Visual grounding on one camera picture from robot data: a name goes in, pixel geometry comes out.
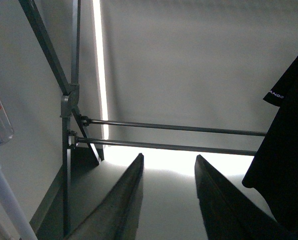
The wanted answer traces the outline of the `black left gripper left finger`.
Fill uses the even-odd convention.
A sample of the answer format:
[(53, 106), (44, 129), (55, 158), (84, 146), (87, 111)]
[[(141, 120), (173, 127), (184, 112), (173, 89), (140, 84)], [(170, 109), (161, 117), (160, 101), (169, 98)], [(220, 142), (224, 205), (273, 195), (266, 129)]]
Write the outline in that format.
[(144, 155), (139, 153), (102, 202), (66, 240), (134, 240), (143, 201)]

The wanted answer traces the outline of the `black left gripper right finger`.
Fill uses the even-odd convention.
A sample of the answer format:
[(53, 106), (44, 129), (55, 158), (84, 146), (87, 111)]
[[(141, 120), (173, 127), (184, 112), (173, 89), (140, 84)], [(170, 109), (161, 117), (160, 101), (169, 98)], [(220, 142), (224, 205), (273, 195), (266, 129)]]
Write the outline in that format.
[(199, 207), (209, 240), (298, 240), (198, 155), (194, 175)]

